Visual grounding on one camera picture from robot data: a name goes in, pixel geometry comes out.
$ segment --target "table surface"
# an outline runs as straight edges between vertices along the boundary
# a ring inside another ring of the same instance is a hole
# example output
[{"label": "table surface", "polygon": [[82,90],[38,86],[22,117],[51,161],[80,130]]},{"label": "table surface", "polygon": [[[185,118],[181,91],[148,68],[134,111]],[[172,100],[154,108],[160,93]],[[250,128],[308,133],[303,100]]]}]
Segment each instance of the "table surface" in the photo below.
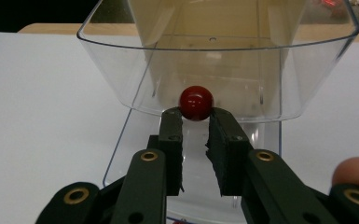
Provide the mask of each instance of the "table surface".
[{"label": "table surface", "polygon": [[[129,109],[74,35],[0,33],[0,224],[33,223],[54,193],[104,172]],[[359,43],[305,113],[283,122],[283,158],[327,192],[359,156]]]}]

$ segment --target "transparent container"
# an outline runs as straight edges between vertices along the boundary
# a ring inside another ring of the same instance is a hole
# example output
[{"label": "transparent container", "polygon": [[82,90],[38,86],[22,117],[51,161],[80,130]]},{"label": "transparent container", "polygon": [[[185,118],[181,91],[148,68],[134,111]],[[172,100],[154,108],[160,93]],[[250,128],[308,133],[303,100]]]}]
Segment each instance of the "transparent container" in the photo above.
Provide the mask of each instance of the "transparent container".
[{"label": "transparent container", "polygon": [[[159,132],[161,112],[194,85],[234,115],[254,147],[279,152],[280,121],[301,115],[358,33],[346,0],[101,0],[77,37],[131,108],[105,183],[126,174]],[[188,190],[168,200],[168,217],[243,223],[239,199],[218,193],[206,127],[185,121]]]}]

